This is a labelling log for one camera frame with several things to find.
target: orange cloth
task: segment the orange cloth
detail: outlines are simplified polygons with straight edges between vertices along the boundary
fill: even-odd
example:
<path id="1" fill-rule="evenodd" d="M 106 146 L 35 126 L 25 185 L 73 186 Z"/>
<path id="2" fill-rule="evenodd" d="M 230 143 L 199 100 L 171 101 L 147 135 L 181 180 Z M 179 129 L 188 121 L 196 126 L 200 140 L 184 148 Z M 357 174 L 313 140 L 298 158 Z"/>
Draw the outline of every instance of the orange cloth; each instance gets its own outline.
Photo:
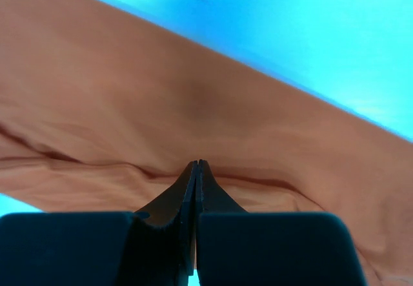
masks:
<path id="1" fill-rule="evenodd" d="M 413 283 L 413 147 L 95 0 L 0 0 L 0 192 L 136 210 L 193 159 L 250 212 L 326 210 L 371 285 Z"/>

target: orange fabric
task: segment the orange fabric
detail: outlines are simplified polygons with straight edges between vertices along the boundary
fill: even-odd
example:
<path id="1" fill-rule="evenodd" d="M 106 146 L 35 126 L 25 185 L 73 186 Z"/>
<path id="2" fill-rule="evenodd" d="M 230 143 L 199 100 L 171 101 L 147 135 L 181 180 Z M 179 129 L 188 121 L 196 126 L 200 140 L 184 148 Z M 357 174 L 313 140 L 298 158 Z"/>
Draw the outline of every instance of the orange fabric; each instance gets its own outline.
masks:
<path id="1" fill-rule="evenodd" d="M 326 210 L 371 285 L 413 278 L 413 147 L 95 0 L 0 0 L 0 192 L 136 210 L 193 159 L 250 212 Z"/>

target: black plastic part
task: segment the black plastic part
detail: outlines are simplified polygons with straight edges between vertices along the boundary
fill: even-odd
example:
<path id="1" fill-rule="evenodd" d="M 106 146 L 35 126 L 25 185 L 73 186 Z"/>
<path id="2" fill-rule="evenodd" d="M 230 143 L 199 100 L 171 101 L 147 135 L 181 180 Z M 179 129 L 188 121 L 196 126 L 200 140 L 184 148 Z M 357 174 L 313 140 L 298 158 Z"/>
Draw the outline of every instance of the black plastic part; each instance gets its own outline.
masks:
<path id="1" fill-rule="evenodd" d="M 327 213 L 202 214 L 202 286 L 366 285 L 344 224 Z"/>
<path id="2" fill-rule="evenodd" d="M 131 212 L 9 214 L 0 219 L 1 286 L 113 286 Z"/>
<path id="3" fill-rule="evenodd" d="M 196 178 L 197 213 L 246 212 L 217 183 L 207 161 L 199 160 Z"/>
<path id="4" fill-rule="evenodd" d="M 187 286 L 194 273 L 195 178 L 189 163 L 177 181 L 136 212 L 125 245 L 117 286 Z"/>

